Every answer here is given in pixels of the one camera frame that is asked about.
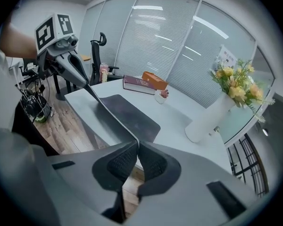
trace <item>white desk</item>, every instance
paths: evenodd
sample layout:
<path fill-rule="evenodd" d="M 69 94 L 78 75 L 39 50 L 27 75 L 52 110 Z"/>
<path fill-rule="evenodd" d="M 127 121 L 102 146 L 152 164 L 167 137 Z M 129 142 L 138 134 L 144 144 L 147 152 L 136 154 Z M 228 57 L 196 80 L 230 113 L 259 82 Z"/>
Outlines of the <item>white desk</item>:
<path fill-rule="evenodd" d="M 205 110 L 190 97 L 168 86 L 169 97 L 161 105 L 153 95 L 123 89 L 123 80 L 110 81 L 92 88 L 99 97 L 121 95 L 160 125 L 161 130 L 154 143 L 201 155 L 232 173 L 226 148 L 219 133 L 216 132 L 212 136 L 208 134 L 199 143 L 191 142 L 185 135 L 184 128 L 197 114 Z M 130 134 L 84 89 L 65 95 L 65 98 L 81 118 L 87 134 L 94 133 L 107 145 L 132 140 Z"/>

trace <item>poster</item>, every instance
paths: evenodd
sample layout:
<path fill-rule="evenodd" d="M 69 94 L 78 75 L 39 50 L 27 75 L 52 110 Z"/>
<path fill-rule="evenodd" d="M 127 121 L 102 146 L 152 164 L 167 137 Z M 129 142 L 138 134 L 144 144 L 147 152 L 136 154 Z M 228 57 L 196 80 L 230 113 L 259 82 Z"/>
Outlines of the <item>poster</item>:
<path fill-rule="evenodd" d="M 237 62 L 237 58 L 231 53 L 231 51 L 229 51 L 224 45 L 222 45 L 220 52 L 213 64 L 213 70 L 218 70 L 219 62 L 221 62 L 221 64 L 223 64 L 225 67 L 234 67 Z"/>

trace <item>black mouse pad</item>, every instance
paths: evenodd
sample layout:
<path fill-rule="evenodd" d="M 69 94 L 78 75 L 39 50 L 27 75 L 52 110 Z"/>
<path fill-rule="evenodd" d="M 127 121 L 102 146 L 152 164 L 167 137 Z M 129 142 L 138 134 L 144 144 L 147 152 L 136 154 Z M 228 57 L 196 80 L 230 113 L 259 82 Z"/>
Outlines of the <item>black mouse pad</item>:
<path fill-rule="evenodd" d="M 100 100 L 140 141 L 154 142 L 160 126 L 149 116 L 121 95 L 100 98 Z"/>

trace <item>white vase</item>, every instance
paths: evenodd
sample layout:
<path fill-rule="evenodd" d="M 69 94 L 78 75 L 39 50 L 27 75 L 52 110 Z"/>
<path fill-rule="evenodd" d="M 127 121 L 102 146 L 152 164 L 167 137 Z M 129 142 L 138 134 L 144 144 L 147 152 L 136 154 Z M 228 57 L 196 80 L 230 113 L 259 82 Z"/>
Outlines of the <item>white vase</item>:
<path fill-rule="evenodd" d="M 209 132 L 218 126 L 235 102 L 224 92 L 202 114 L 185 128 L 185 134 L 192 142 L 201 141 Z"/>

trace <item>window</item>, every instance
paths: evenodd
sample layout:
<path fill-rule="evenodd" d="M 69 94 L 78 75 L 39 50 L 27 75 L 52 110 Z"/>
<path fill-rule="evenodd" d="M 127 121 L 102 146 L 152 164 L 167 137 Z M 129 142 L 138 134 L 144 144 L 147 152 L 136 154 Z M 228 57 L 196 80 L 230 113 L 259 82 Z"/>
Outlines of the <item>window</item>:
<path fill-rule="evenodd" d="M 169 84 L 203 107 L 209 107 L 221 92 L 208 72 L 222 45 L 236 58 L 249 60 L 255 40 L 227 15 L 202 3 L 191 32 L 169 74 Z"/>
<path fill-rule="evenodd" d="M 91 50 L 91 43 L 90 40 L 93 38 L 96 22 L 98 20 L 100 10 L 102 8 L 104 3 L 98 4 L 86 11 L 81 33 L 80 33 L 80 39 L 79 39 L 79 54 L 81 55 L 90 55 Z M 89 68 L 89 61 L 84 62 L 84 70 L 86 74 L 90 74 L 90 68 Z"/>
<path fill-rule="evenodd" d="M 118 75 L 165 78 L 186 36 L 196 0 L 137 0 L 119 48 Z"/>
<path fill-rule="evenodd" d="M 118 45 L 135 0 L 108 0 L 100 13 L 94 40 L 100 40 L 100 32 L 106 35 L 107 43 L 100 47 L 100 60 L 114 66 Z"/>

